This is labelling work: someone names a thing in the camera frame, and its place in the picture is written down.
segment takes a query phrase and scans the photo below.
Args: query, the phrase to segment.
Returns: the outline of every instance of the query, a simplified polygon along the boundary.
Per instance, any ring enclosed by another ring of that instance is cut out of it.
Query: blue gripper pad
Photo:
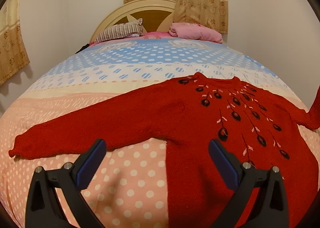
[[[235,192],[242,179],[241,163],[234,154],[227,152],[219,140],[216,139],[209,143],[209,155],[227,188]]]
[[[78,157],[72,169],[72,178],[79,190],[88,187],[106,153],[106,142],[97,139],[87,152]]]

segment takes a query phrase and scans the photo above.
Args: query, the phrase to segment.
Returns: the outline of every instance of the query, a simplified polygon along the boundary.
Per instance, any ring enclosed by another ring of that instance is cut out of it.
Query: bed
[[[160,33],[172,23],[174,3],[137,0],[121,6],[101,22],[90,42],[108,26],[138,18],[143,18],[144,32],[153,33],[92,45],[69,57],[30,86],[0,118],[0,202],[18,227],[25,225],[28,188],[35,168],[60,168],[78,157],[10,158],[8,150],[15,137],[35,124],[195,72],[209,78],[236,76],[307,109],[277,75],[252,58],[222,44]],[[320,162],[319,135],[303,126],[299,130]],[[106,227],[168,227],[165,150],[164,141],[151,138],[107,152],[88,189],[82,191]],[[62,192],[57,193],[69,222],[78,226]]]

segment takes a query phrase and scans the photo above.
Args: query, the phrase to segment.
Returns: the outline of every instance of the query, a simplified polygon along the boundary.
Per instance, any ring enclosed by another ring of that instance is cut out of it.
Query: polka dot bedspread
[[[273,72],[221,44],[167,37],[91,46],[44,74],[0,118],[0,202],[10,217],[25,227],[28,189],[37,166],[56,169],[79,156],[10,158],[8,150],[17,135],[116,95],[197,71],[210,78],[237,76],[306,109]],[[299,129],[320,162],[318,134],[303,126]],[[81,192],[106,227],[168,227],[165,151],[166,141],[151,138],[107,152],[88,189]],[[78,227],[60,189],[57,194],[69,222]]]

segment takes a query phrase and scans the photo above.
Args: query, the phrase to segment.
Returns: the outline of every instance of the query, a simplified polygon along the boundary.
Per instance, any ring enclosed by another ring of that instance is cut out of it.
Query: blue polka dot fabric
[[[180,38],[123,39],[89,47],[57,66],[30,89],[123,80],[158,80],[201,72],[228,79],[288,88],[273,72],[252,58],[217,43]]]

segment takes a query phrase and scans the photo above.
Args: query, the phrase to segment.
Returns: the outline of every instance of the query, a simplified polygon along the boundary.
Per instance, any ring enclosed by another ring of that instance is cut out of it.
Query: metal screw
[[[273,166],[272,170],[275,173],[278,173],[280,171],[279,167],[277,167],[277,166]]]
[[[35,170],[37,173],[40,173],[42,171],[42,167],[37,167]]]
[[[72,166],[73,166],[73,164],[71,162],[67,162],[66,164],[63,165],[63,167],[65,169],[70,169],[70,168],[72,168]]]
[[[249,162],[244,162],[242,163],[242,167],[244,167],[244,169],[249,169],[251,168],[251,164]]]

